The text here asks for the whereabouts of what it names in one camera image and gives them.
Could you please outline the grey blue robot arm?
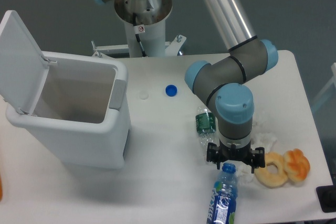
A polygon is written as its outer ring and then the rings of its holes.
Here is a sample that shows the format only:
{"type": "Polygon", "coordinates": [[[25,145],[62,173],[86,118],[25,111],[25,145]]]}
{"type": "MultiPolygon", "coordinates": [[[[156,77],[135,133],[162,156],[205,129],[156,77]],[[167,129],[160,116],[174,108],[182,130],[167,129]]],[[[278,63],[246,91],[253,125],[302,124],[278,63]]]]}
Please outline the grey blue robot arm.
{"type": "MultiPolygon", "coordinates": [[[[114,1],[124,22],[130,57],[165,56],[165,30],[151,31],[164,23],[172,0],[114,1]]],[[[205,0],[212,19],[228,49],[229,56],[215,64],[197,61],[189,66],[184,80],[190,90],[218,120],[219,144],[209,143],[206,160],[220,165],[240,161],[252,169],[265,167],[265,150],[251,148],[250,133],[254,102],[246,82],[264,74],[278,62],[278,51],[269,40],[260,40],[253,31],[239,0],[205,0]]]]}

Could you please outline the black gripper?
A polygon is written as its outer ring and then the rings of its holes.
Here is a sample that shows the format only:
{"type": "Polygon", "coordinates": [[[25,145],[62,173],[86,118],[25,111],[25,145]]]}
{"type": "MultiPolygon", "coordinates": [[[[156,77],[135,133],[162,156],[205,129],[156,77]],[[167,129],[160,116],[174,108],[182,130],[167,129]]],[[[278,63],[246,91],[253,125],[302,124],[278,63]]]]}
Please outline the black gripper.
{"type": "Polygon", "coordinates": [[[217,169],[220,169],[221,163],[225,161],[240,161],[249,165],[253,174],[255,169],[265,168],[265,148],[257,147],[252,150],[250,146],[251,143],[241,148],[227,147],[222,142],[219,146],[215,143],[208,143],[206,161],[215,164],[217,169]]]}

